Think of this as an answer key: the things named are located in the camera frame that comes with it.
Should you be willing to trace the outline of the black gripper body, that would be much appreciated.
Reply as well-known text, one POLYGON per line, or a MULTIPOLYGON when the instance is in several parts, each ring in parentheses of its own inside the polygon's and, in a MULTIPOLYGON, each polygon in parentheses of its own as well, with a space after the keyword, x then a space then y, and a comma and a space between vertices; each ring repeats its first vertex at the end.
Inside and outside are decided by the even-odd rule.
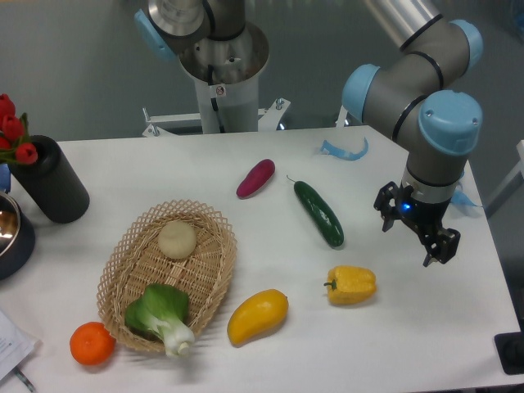
POLYGON ((455 241, 455 230, 444 228, 442 219, 449 201, 436 204, 414 198, 412 186, 397 186, 393 192, 393 220, 400 220, 410 228, 422 245, 450 245, 455 241))

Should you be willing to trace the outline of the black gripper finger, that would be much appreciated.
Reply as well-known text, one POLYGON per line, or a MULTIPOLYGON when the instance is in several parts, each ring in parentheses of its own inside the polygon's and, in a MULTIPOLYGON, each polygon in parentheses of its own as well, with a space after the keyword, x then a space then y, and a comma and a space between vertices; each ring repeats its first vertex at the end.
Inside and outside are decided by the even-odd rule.
POLYGON ((422 262, 424 267, 438 262, 446 264, 455 257, 461 234, 452 228, 438 228, 422 236, 422 244, 426 249, 426 257, 422 262))
POLYGON ((382 231, 389 231, 394 222, 402 220, 402 214, 396 205, 400 189, 394 182, 389 182, 381 187, 377 193, 373 208, 380 213, 382 217, 382 231))

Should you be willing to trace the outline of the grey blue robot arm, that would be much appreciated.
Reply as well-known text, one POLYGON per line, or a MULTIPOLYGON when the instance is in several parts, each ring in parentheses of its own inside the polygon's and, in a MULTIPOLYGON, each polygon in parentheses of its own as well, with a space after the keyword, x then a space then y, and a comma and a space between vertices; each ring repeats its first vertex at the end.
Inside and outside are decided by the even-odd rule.
MULTIPOLYGON (((347 79, 341 103, 408 152, 400 183, 388 183, 374 208, 383 229, 403 222, 425 247, 427 263, 446 263, 460 234, 442 224, 483 121, 480 105, 449 89, 483 53, 464 20, 446 20, 429 1, 369 1, 367 8, 402 53, 390 69, 362 65, 347 79)), ((178 58, 193 79, 205 133, 259 128, 258 78, 269 59, 264 33, 242 1, 145 1, 134 16, 147 46, 178 58)))

